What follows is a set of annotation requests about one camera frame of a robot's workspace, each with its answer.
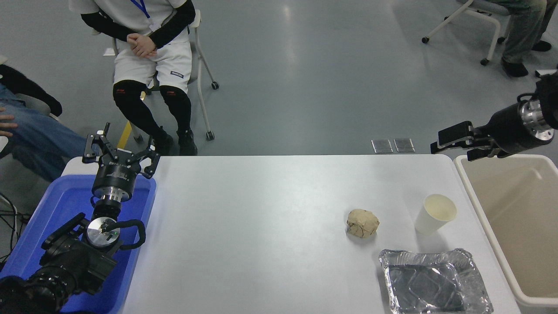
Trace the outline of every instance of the black shoe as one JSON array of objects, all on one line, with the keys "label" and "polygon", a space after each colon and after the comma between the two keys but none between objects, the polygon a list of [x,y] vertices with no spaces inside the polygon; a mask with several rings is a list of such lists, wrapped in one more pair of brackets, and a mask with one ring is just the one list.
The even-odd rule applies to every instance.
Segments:
[{"label": "black shoe", "polygon": [[509,63],[502,58],[502,67],[504,71],[511,77],[520,78],[529,74],[523,63]]},{"label": "black shoe", "polygon": [[545,51],[549,51],[551,48],[552,45],[549,42],[544,40],[539,40],[538,43],[533,45],[533,48],[531,48],[531,50],[545,52]]},{"label": "black shoe", "polygon": [[198,148],[194,143],[194,133],[192,130],[188,130],[186,132],[176,132],[178,135],[178,145],[180,147],[180,156],[197,156],[198,155]]},{"label": "black shoe", "polygon": [[153,139],[155,142],[155,151],[158,152],[161,156],[169,156],[172,148],[172,143],[174,140],[172,136],[165,133],[164,137],[155,138]]}]

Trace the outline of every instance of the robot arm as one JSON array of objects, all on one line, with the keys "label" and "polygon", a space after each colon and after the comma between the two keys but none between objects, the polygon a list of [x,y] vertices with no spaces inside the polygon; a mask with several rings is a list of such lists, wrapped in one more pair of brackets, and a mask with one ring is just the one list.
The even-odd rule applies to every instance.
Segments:
[{"label": "robot arm", "polygon": [[[92,194],[94,204],[91,220],[84,213],[53,232],[43,242],[42,266],[28,280],[17,276],[0,278],[0,313],[58,313],[73,294],[96,294],[116,266],[112,256],[118,250],[138,248],[145,242],[145,226],[140,220],[118,221],[122,202],[132,198],[136,176],[151,178],[159,154],[151,146],[132,154],[114,148],[104,131],[89,135],[84,163],[99,163]],[[142,171],[140,162],[150,158],[151,164]],[[123,244],[120,229],[137,227],[139,241]]]},{"label": "robot arm", "polygon": [[534,93],[519,95],[517,103],[496,112],[484,126],[473,127],[464,121],[441,130],[430,151],[467,149],[469,161],[504,158],[549,144],[554,129],[558,129],[558,73],[541,76]]}]

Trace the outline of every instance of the cable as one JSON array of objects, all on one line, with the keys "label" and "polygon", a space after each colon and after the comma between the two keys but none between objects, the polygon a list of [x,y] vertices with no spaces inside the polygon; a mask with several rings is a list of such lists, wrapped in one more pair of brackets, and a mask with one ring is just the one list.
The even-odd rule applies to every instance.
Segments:
[{"label": "cable", "polygon": [[11,253],[14,247],[13,244],[14,235],[16,235],[17,239],[19,240],[19,236],[17,236],[17,208],[4,194],[0,193],[0,197],[2,197],[2,199],[12,207],[12,212],[13,212],[13,226],[10,226],[8,222],[4,218],[2,218],[2,220],[4,220],[6,224],[10,226],[10,228],[12,229],[12,235],[9,238],[9,250]]},{"label": "cable", "polygon": [[[10,238],[9,238],[9,253],[0,257],[0,269],[3,268],[4,264],[6,263],[6,260],[8,259],[8,257],[12,254],[13,249],[15,248],[15,244],[19,241],[20,237],[21,237],[21,231],[23,229],[23,225],[26,224],[25,221],[29,221],[29,219],[31,218],[30,215],[28,214],[23,214],[23,213],[19,213],[17,212],[17,207],[2,193],[0,193],[0,199],[5,202],[6,204],[8,204],[12,210],[0,210],[0,220],[4,221],[6,223],[6,225],[8,225],[8,227],[12,230]],[[4,216],[11,216],[13,218],[13,223],[10,224],[5,218]],[[21,224],[19,226],[17,226],[17,219],[21,218]]]}]

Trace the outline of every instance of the aluminum foil tray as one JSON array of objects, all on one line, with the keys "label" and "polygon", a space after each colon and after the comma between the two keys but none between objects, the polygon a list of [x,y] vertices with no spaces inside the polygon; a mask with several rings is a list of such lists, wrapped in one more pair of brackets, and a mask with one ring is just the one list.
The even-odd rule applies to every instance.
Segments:
[{"label": "aluminum foil tray", "polygon": [[395,314],[494,311],[473,257],[464,249],[439,254],[383,250],[379,259]]}]

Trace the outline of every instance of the jeans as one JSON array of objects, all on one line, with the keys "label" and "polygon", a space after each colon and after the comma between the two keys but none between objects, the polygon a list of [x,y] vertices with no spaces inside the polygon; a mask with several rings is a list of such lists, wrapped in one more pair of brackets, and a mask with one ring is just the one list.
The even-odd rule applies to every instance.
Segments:
[{"label": "jeans", "polygon": [[521,63],[541,40],[558,0],[489,0],[499,4],[511,14],[509,35],[502,54],[509,63]]},{"label": "jeans", "polygon": [[86,139],[41,112],[25,107],[15,99],[1,99],[0,107],[6,110],[0,115],[14,115],[14,120],[0,122],[17,123],[15,129],[2,129],[13,133],[8,144],[0,152],[0,158],[12,153],[25,167],[52,182],[58,178],[66,161],[64,158],[83,156]]}]

